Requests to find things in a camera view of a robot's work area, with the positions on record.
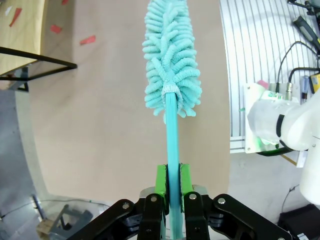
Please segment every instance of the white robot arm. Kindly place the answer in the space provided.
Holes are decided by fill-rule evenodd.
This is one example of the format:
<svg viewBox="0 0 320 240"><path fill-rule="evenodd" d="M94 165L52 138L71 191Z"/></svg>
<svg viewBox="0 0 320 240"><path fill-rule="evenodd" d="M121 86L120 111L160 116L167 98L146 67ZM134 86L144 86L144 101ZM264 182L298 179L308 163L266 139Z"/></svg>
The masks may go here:
<svg viewBox="0 0 320 240"><path fill-rule="evenodd" d="M320 205L320 91L300 105L289 100L260 99L248 114L249 126L259 138L304 151L308 149L300 191Z"/></svg>

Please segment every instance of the cardboard sheet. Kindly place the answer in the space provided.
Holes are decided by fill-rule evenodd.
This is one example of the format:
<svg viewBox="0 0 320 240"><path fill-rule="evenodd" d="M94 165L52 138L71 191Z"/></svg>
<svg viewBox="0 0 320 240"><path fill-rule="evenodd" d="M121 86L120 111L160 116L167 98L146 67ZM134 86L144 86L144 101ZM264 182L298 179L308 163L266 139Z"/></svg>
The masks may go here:
<svg viewBox="0 0 320 240"><path fill-rule="evenodd" d="M196 117L179 117L180 161L191 164L192 183L205 186L214 197L225 193L229 182L223 30L218 0L188 2L203 94ZM53 22L49 18L56 14L48 12L47 24L63 31L55 35L58 45L53 34L47 36L51 44L46 44L46 52L62 59L71 56L78 64L76 70L29 84L36 149L50 193L136 201L142 189L155 185L157 165L167 163L163 119L153 116L144 102L147 4L70 0L62 6L74 11L62 14L73 23L70 26ZM61 18L59 7L48 9L60 11ZM79 45L91 35L96 35L96 42ZM71 37L71 46L64 44Z"/></svg>

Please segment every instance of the gray floor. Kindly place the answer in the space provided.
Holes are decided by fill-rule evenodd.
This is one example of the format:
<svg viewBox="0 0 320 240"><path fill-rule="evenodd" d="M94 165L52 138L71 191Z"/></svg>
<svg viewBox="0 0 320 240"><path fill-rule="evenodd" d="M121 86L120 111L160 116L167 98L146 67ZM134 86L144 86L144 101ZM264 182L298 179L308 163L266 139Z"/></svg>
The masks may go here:
<svg viewBox="0 0 320 240"><path fill-rule="evenodd" d="M27 166L21 142L16 98L13 91L0 91L0 213L4 215L29 203L36 190ZM0 221L0 240L9 237L36 240L38 216L30 204L6 215Z"/></svg>

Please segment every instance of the teal handle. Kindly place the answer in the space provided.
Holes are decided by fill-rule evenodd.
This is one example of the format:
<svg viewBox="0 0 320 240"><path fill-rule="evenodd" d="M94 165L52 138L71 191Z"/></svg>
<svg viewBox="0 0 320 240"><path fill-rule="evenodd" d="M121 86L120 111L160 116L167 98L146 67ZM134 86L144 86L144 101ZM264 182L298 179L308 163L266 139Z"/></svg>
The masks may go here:
<svg viewBox="0 0 320 240"><path fill-rule="evenodd" d="M180 206L179 181L179 137L177 98L174 92L165 94L166 149L168 158L168 178L170 189L170 225L172 239L180 239L182 235L183 216Z"/></svg>

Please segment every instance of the microfiber duster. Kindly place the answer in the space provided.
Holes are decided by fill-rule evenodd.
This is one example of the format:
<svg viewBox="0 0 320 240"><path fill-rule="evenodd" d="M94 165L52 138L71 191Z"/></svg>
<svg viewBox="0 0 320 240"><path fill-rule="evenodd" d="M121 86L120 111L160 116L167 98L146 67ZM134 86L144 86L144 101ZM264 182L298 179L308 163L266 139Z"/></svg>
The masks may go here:
<svg viewBox="0 0 320 240"><path fill-rule="evenodd" d="M144 98L153 114L164 111L173 239L182 237L177 114L196 116L202 89L198 80L195 38L186 0L151 0L145 16L144 58L148 86Z"/></svg>

